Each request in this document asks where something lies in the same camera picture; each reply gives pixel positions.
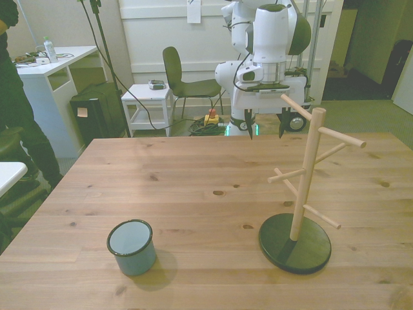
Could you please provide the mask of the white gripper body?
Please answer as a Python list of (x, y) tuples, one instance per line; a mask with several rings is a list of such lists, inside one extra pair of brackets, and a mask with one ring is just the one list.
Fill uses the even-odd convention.
[(305, 86), (307, 84), (305, 76), (287, 76), (282, 84), (288, 87), (272, 87), (253, 92), (245, 92), (235, 87), (232, 95), (232, 106), (238, 110), (259, 109), (261, 112), (281, 112), (283, 107), (289, 107), (281, 99), (283, 94), (298, 105), (305, 104)]

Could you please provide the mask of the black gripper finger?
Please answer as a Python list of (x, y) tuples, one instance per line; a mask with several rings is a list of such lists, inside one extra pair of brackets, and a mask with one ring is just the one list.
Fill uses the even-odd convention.
[(247, 130), (250, 136), (250, 139), (253, 138), (253, 125), (255, 123), (255, 114), (252, 109), (244, 110), (245, 123), (247, 125)]
[(281, 116), (279, 120), (280, 120), (279, 138), (281, 138), (284, 132), (286, 131), (287, 125), (289, 124), (290, 108), (282, 108), (282, 112), (281, 112)]

